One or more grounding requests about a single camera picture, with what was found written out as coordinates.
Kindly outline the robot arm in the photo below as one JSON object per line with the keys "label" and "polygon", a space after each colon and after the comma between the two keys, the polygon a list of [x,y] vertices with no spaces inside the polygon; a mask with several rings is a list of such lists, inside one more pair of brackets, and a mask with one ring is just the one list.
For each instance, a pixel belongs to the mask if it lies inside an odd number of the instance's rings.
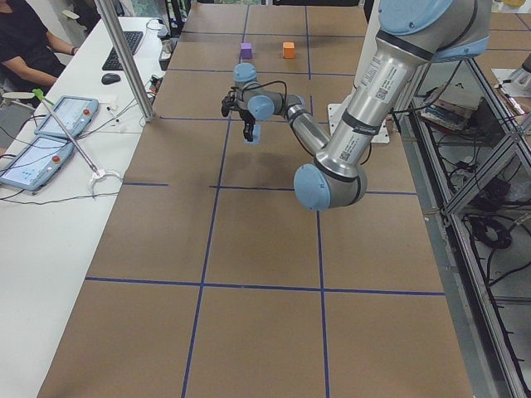
{"label": "robot arm", "polygon": [[298,96],[266,90],[249,63],[235,67],[234,85],[222,100],[222,115],[238,112],[248,141],[256,121],[273,115],[287,121],[313,157],[294,176],[297,199],[312,211],[363,197],[367,178],[360,159],[418,66],[476,57],[490,38],[489,1],[381,1],[373,14],[376,50],[332,134]]}

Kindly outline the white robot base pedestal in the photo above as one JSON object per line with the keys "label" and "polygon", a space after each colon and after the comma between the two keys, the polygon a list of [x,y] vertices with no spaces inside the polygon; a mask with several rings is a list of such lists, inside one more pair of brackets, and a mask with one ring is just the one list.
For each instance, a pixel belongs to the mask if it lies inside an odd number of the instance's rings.
{"label": "white robot base pedestal", "polygon": [[[343,114],[348,109],[356,89],[356,85],[353,84],[351,93],[347,95],[340,104],[333,103],[327,105],[329,132],[331,135],[333,135],[336,131],[337,127],[339,126],[339,122],[343,120]],[[384,118],[378,129],[373,125],[360,123],[354,128],[354,131],[364,135],[369,135],[369,133],[372,133],[371,143],[390,143],[389,132],[387,130],[387,118]]]}

